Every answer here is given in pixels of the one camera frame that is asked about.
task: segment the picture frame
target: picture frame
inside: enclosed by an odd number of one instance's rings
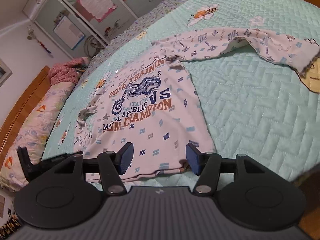
[[[12,71],[0,59],[0,87],[12,75]]]

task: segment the blue gripper pad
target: blue gripper pad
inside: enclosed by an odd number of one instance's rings
[[[186,145],[186,157],[194,174],[199,176],[205,166],[204,154],[197,148],[191,147],[190,144]]]
[[[119,175],[125,174],[128,167],[131,165],[132,158],[133,158],[133,144],[131,144],[122,154],[121,163],[119,165],[119,170],[118,170]]]

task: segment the circular mount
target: circular mount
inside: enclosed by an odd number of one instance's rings
[[[263,231],[294,225],[306,204],[299,189],[268,173],[244,175],[225,186],[217,200],[222,213],[231,221]]]
[[[199,185],[198,187],[196,187],[196,191],[199,193],[209,193],[211,190],[211,187],[207,185]]]
[[[20,219],[38,228],[62,229],[82,223],[102,203],[101,193],[91,184],[55,174],[25,186],[14,200]]]
[[[120,185],[112,185],[108,188],[108,191],[113,194],[119,194],[124,191],[124,188]]]

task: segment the wooden floor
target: wooden floor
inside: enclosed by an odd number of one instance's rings
[[[307,199],[306,210],[299,226],[312,239],[320,240],[320,171],[308,177],[299,188]]]

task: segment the cable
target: cable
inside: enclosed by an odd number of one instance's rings
[[[89,53],[89,46],[96,49],[93,54]],[[104,49],[104,46],[93,35],[90,35],[85,39],[84,53],[86,54],[86,56],[93,58],[94,56],[96,56],[99,53],[99,51],[101,49]]]

